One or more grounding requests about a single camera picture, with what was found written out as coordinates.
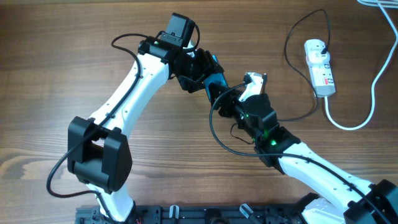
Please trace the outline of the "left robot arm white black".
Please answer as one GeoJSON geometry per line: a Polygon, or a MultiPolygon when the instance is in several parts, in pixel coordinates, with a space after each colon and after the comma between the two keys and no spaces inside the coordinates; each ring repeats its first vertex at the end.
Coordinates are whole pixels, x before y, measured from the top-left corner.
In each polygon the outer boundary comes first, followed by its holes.
{"type": "Polygon", "coordinates": [[[134,65],[107,102],[68,127],[68,171],[96,196],[97,215],[106,223],[132,222],[136,204],[125,184],[132,167],[128,138],[152,96],[172,78],[194,93],[209,76],[223,73],[209,51],[191,45],[198,31],[193,20],[173,13],[166,30],[144,37],[132,54],[134,65]]]}

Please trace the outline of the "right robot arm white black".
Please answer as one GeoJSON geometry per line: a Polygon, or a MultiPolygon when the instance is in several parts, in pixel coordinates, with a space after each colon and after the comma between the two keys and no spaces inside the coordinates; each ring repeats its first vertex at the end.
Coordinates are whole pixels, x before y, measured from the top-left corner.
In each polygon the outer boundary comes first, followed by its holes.
{"type": "Polygon", "coordinates": [[[209,95],[211,111],[234,118],[252,138],[254,152],[267,167],[315,191],[291,215],[303,223],[397,223],[397,186],[351,175],[313,152],[281,126],[266,94],[244,97],[237,87],[209,95]]]}

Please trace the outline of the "smartphone with teal screen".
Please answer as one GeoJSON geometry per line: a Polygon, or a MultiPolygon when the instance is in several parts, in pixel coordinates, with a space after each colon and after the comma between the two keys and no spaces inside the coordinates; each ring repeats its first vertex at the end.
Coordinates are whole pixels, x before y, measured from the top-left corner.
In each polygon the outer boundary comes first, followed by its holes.
{"type": "Polygon", "coordinates": [[[203,83],[211,104],[229,88],[223,73],[211,74],[203,83]]]}

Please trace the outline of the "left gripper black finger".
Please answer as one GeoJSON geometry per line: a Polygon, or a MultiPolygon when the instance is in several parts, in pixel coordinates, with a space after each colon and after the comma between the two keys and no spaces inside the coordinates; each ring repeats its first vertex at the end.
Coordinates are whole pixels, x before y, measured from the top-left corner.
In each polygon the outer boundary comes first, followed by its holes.
{"type": "Polygon", "coordinates": [[[202,90],[205,88],[205,85],[203,83],[198,83],[193,80],[184,80],[184,79],[179,79],[178,80],[182,90],[185,90],[189,93],[194,93],[196,91],[202,90]]]}
{"type": "Polygon", "coordinates": [[[223,67],[220,65],[217,57],[215,54],[212,55],[212,66],[211,66],[211,74],[218,74],[218,73],[224,73],[223,67]]]}

